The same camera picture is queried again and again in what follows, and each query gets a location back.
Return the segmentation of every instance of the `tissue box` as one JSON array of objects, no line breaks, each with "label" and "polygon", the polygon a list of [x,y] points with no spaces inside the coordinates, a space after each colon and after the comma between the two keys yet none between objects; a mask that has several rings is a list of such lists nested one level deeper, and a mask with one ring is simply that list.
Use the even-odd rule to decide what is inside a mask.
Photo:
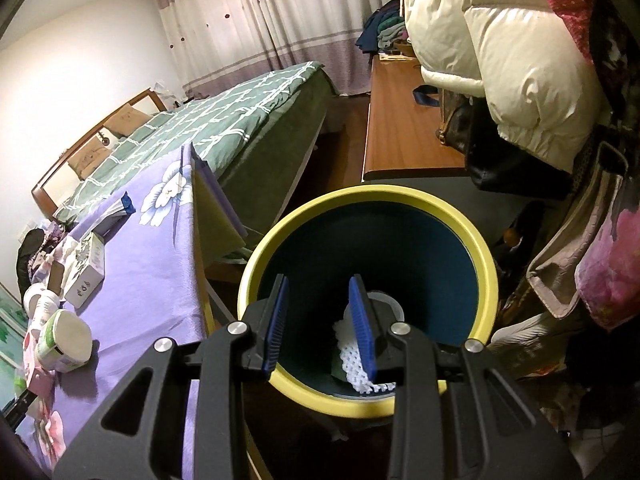
[{"label": "tissue box", "polygon": [[78,242],[65,283],[65,300],[80,308],[104,279],[104,242],[89,232]]}]

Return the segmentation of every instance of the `white lace fabric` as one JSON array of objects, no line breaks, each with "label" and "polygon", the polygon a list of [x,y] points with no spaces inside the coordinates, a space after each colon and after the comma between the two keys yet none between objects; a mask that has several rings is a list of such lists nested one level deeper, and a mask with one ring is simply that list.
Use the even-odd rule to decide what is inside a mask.
[{"label": "white lace fabric", "polygon": [[345,319],[334,323],[334,332],[340,349],[342,370],[347,374],[347,381],[354,390],[360,394],[372,394],[390,392],[396,387],[395,383],[374,384],[369,381],[360,361],[360,351],[353,331],[351,316],[345,315]]}]

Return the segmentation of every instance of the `white flower print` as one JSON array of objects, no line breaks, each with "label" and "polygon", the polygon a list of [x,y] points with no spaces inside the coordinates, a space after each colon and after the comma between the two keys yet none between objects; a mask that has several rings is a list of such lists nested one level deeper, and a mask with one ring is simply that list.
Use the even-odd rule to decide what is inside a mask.
[{"label": "white flower print", "polygon": [[158,227],[171,211],[174,202],[179,205],[193,202],[191,179],[184,176],[185,170],[189,170],[190,174],[191,166],[183,166],[181,173],[180,160],[169,164],[162,176],[162,182],[153,186],[142,202],[140,225],[150,222],[153,227]]}]

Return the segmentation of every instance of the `yellow bucket rim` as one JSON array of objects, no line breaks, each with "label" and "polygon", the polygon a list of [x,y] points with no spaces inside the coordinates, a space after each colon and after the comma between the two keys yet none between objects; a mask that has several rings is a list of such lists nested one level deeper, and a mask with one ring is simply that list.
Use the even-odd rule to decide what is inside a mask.
[{"label": "yellow bucket rim", "polygon": [[[423,191],[404,186],[372,184],[348,187],[322,195],[300,206],[281,219],[260,241],[246,265],[238,293],[238,314],[258,299],[258,288],[265,268],[281,243],[295,229],[331,209],[357,202],[398,202],[420,209],[447,225],[462,241],[471,257],[478,280],[478,310],[469,338],[486,343],[491,335],[498,308],[498,277],[489,247],[478,229],[451,204]],[[316,412],[347,418],[391,416],[395,397],[343,399],[318,392],[289,374],[281,365],[269,381],[294,402]],[[443,381],[438,387],[446,389]]]}]

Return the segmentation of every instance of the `green painting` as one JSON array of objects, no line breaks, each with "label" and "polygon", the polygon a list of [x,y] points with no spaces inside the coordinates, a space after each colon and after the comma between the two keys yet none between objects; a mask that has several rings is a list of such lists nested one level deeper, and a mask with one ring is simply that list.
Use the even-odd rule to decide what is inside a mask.
[{"label": "green painting", "polygon": [[15,369],[0,357],[0,410],[14,398]]},{"label": "green painting", "polygon": [[27,316],[18,300],[0,283],[0,319],[12,325],[15,330],[27,330]]},{"label": "green painting", "polygon": [[14,396],[14,373],[22,366],[26,329],[22,305],[0,283],[0,410]]}]

